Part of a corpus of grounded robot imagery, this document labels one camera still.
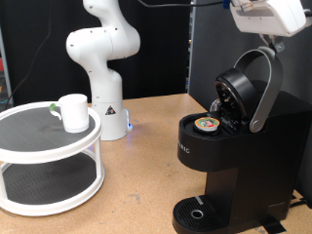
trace coffee maker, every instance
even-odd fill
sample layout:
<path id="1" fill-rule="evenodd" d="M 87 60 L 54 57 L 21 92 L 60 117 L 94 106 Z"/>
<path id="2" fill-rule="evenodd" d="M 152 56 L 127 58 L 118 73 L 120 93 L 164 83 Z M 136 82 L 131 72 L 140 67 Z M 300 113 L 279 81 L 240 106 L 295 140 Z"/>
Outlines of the coffee maker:
<path id="1" fill-rule="evenodd" d="M 269 79 L 251 81 L 244 73 L 266 58 Z M 234 68 L 215 80 L 217 111 L 192 114 L 179 122 L 177 157 L 207 173 L 205 194 L 178 202 L 173 226 L 178 234 L 233 234 L 263 225 L 285 231 L 294 184 L 308 137 L 312 107 L 280 91 L 283 66 L 273 50 L 243 54 Z M 219 120 L 216 132 L 194 122 Z"/>

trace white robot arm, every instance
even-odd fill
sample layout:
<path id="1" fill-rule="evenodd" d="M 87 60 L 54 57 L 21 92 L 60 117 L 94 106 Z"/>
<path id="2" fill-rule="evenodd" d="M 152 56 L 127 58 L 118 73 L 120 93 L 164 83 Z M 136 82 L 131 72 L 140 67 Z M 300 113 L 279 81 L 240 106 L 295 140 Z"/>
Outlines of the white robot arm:
<path id="1" fill-rule="evenodd" d="M 69 34 L 69 56 L 88 73 L 92 109 L 100 116 L 102 140 L 123 137 L 132 126 L 123 106 L 122 79 L 107 67 L 107 61 L 124 59 L 138 52 L 137 31 L 123 17 L 118 0 L 84 0 L 85 9 L 99 18 L 102 27 L 84 28 Z"/>
<path id="2" fill-rule="evenodd" d="M 259 33 L 277 53 L 285 49 L 283 37 L 312 24 L 311 11 L 303 10 L 300 0 L 231 0 L 230 9 L 242 32 Z"/>

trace table surface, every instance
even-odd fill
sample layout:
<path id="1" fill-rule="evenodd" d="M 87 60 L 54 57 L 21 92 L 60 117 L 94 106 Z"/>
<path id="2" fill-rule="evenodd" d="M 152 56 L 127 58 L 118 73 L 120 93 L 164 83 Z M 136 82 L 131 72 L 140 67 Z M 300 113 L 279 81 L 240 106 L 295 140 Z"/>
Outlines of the table surface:
<path id="1" fill-rule="evenodd" d="M 178 122 L 205 112 L 189 95 L 124 100 L 134 129 L 101 143 L 105 181 L 85 204 L 62 214 L 27 217 L 0 211 L 0 233 L 175 234 L 173 208 L 204 194 L 206 174 L 177 159 Z M 312 212 L 290 209 L 282 224 L 291 234 L 311 233 Z M 263 227 L 247 234 L 265 234 Z"/>

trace cable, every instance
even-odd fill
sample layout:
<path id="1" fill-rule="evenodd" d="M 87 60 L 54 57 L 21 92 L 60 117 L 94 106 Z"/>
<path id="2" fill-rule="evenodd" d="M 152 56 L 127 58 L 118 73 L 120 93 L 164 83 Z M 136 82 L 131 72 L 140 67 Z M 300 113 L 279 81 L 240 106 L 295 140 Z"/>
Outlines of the cable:
<path id="1" fill-rule="evenodd" d="M 218 4 L 223 4 L 221 2 L 214 2 L 214 3 L 206 3 L 206 4 L 163 4 L 163 5 L 148 5 L 144 3 L 142 0 L 137 0 L 140 4 L 147 8 L 163 8 L 163 7 L 208 7 Z"/>
<path id="2" fill-rule="evenodd" d="M 40 52 L 41 48 L 44 46 L 44 44 L 46 43 L 46 41 L 49 39 L 50 35 L 51 35 L 51 14 L 52 14 L 52 1 L 50 1 L 50 12 L 49 12 L 49 28 L 48 28 L 48 34 L 46 36 L 46 38 L 43 40 L 43 42 L 41 43 L 41 45 L 39 46 L 39 48 L 37 49 L 36 51 L 36 54 L 35 56 L 33 57 L 32 59 L 32 62 L 30 64 L 30 67 L 29 67 L 29 70 L 28 70 L 28 73 L 26 74 L 26 76 L 19 82 L 19 84 L 14 88 L 14 90 L 12 91 L 11 95 L 9 96 L 8 98 L 8 102 L 6 104 L 6 107 L 4 108 L 4 110 L 6 110 L 8 108 L 8 104 L 10 102 L 10 99 L 12 98 L 12 96 L 14 95 L 14 93 L 19 89 L 19 87 L 27 80 L 27 78 L 29 77 L 29 74 L 32 70 L 32 67 L 33 67 L 33 63 L 38 55 L 38 53 Z"/>

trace dark background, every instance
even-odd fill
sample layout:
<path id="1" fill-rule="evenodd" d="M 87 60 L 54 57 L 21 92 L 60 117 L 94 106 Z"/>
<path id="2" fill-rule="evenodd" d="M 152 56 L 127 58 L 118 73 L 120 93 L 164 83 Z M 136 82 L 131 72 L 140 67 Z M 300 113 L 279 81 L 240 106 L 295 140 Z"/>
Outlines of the dark background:
<path id="1" fill-rule="evenodd" d="M 301 3 L 304 9 L 312 10 L 311 0 L 301 0 Z M 265 44 L 258 34 L 240 32 L 230 11 L 223 10 L 221 6 L 196 8 L 194 25 L 189 94 L 209 110 L 217 99 L 215 78 L 233 67 L 244 52 Z M 284 38 L 284 44 L 286 49 L 278 55 L 285 73 L 282 90 L 312 104 L 312 26 L 291 38 Z M 268 65 L 265 59 L 253 63 L 247 76 L 252 80 L 267 80 Z M 312 205 L 312 131 L 296 189 Z"/>
<path id="2" fill-rule="evenodd" d="M 165 0 L 146 0 L 149 4 Z M 177 3 L 189 3 L 176 0 Z M 139 33 L 139 52 L 108 66 L 123 78 L 124 98 L 144 98 L 185 92 L 188 60 L 189 8 L 148 9 L 137 0 L 119 0 L 125 19 Z M 12 90 L 25 77 L 31 61 L 48 34 L 50 0 L 0 0 L 0 23 Z M 14 95 L 15 105 L 79 93 L 91 102 L 89 77 L 71 60 L 65 48 L 68 34 L 98 27 L 82 0 L 53 0 L 52 33 L 27 81 Z"/>

